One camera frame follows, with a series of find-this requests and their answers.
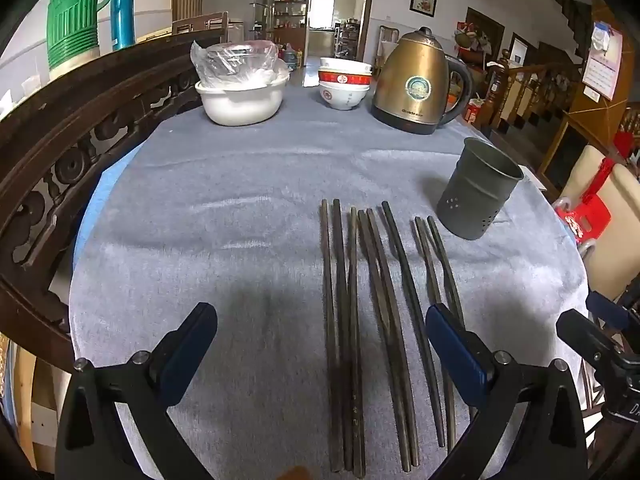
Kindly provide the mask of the gold electric kettle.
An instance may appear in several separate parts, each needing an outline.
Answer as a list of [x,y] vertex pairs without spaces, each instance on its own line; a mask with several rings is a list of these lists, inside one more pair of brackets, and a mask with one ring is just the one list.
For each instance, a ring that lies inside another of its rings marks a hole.
[[415,134],[432,134],[469,104],[473,79],[461,60],[445,53],[431,29],[398,41],[386,60],[372,99],[374,118]]

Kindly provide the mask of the clear plastic bag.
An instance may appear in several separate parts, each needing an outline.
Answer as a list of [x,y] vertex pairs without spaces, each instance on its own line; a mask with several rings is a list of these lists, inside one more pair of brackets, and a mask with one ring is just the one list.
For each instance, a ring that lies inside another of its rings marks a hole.
[[278,47],[268,40],[250,40],[239,44],[226,42],[207,48],[194,42],[190,59],[205,88],[264,88],[282,72],[288,71],[279,58]]

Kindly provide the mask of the white plastic basin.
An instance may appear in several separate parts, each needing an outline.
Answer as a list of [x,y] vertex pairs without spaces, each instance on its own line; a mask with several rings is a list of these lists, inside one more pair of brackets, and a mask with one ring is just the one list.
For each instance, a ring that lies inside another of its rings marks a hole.
[[222,90],[206,88],[197,82],[195,90],[212,122],[225,127],[249,126],[264,122],[277,113],[289,80],[290,74],[285,72],[262,88]]

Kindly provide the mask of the white red stacked bowls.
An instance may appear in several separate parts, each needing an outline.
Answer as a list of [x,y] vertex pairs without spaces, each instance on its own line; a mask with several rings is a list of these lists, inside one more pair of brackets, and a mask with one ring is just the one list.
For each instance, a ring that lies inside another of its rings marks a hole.
[[320,58],[319,91],[334,110],[352,110],[364,99],[372,82],[372,66],[344,58]]

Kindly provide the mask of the dark carved wooden bench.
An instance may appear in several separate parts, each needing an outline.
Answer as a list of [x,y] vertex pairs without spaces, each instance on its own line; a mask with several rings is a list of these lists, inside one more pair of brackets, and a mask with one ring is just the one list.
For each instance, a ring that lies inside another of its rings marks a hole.
[[201,103],[192,44],[220,30],[167,35],[112,52],[34,93],[1,122],[1,331],[71,370],[68,307],[51,292],[102,172],[164,120]]

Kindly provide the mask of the grey metal utensil holder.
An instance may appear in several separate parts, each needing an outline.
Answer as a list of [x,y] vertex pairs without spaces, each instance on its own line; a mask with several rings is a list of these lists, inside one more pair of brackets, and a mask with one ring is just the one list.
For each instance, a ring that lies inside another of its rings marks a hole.
[[511,157],[469,136],[437,203],[437,218],[452,234],[478,240],[523,178]]

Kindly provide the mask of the wooden chair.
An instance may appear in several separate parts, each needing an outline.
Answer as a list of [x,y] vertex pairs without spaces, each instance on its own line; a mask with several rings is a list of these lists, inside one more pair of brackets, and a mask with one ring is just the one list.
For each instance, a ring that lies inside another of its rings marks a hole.
[[378,28],[378,43],[376,44],[374,58],[374,67],[377,70],[384,66],[386,60],[396,48],[399,37],[400,32],[398,28],[387,27],[385,25],[381,25]]

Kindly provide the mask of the framed wall picture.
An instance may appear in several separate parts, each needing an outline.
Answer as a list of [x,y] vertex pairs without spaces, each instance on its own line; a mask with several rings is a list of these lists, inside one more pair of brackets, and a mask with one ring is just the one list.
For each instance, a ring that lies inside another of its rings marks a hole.
[[409,9],[434,18],[437,0],[410,0]]

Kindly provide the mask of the red child chair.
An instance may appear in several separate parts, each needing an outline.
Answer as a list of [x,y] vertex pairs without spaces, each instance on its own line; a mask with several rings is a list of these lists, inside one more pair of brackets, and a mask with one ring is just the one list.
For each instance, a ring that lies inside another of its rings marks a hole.
[[598,192],[611,174],[614,165],[613,159],[605,157],[602,160],[598,171],[576,205],[573,205],[567,197],[559,198],[552,205],[568,232],[574,236],[580,250],[587,250],[596,244],[611,221],[611,213],[598,196]]

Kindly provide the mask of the green thermos jug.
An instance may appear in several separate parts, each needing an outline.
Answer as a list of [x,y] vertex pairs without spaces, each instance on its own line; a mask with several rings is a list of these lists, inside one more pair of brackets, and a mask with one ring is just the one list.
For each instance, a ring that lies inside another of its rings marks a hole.
[[47,56],[51,80],[100,56],[98,12],[110,1],[49,1]]

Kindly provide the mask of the blue thermos bottle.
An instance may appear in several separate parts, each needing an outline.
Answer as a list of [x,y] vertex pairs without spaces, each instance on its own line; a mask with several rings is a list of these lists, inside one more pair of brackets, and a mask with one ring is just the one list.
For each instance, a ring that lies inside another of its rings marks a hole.
[[134,45],[134,0],[111,0],[112,49],[122,50]]

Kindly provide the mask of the wall calendar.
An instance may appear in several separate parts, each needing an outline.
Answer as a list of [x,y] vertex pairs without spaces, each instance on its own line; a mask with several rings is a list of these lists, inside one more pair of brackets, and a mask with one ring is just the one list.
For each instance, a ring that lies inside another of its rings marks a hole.
[[609,101],[614,98],[623,45],[624,38],[618,30],[605,22],[594,23],[582,83]]

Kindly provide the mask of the grey table cloth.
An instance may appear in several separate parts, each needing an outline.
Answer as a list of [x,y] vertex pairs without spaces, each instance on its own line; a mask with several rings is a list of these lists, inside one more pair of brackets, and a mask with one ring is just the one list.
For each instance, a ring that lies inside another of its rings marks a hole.
[[[94,366],[152,350],[200,301],[218,333],[181,402],[169,410],[215,479],[275,479],[295,466],[313,479],[355,479],[329,463],[329,385],[320,204],[376,212],[398,301],[416,407],[421,465],[401,469],[387,358],[358,252],[366,479],[427,479],[437,445],[412,317],[380,206],[387,200],[420,297],[425,266],[412,220],[435,206],[478,136],[454,120],[417,136],[372,117],[366,99],[343,112],[316,88],[287,86],[268,122],[224,128],[201,107],[162,122],[112,189],[79,252],[70,284],[76,358]],[[468,242],[438,229],[465,326],[519,363],[580,357],[556,336],[567,309],[586,312],[586,271],[573,240],[527,179],[487,232]]]

